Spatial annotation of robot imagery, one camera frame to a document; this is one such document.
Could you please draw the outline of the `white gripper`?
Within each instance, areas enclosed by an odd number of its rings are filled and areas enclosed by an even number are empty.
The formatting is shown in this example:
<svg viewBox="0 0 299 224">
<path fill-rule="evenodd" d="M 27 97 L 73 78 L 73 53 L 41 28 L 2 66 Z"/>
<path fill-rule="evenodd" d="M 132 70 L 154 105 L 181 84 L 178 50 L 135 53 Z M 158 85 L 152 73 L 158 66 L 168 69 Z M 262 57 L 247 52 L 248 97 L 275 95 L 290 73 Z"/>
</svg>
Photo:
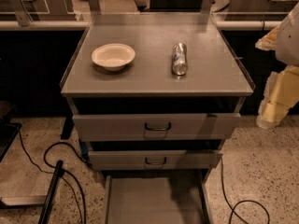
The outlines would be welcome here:
<svg viewBox="0 0 299 224">
<path fill-rule="evenodd" d="M 255 48 L 276 50 L 276 58 L 287 64 L 280 72 L 272 72 L 266 81 L 256 124 L 272 129 L 299 102 L 299 3 L 281 22 L 255 43 Z"/>
</svg>

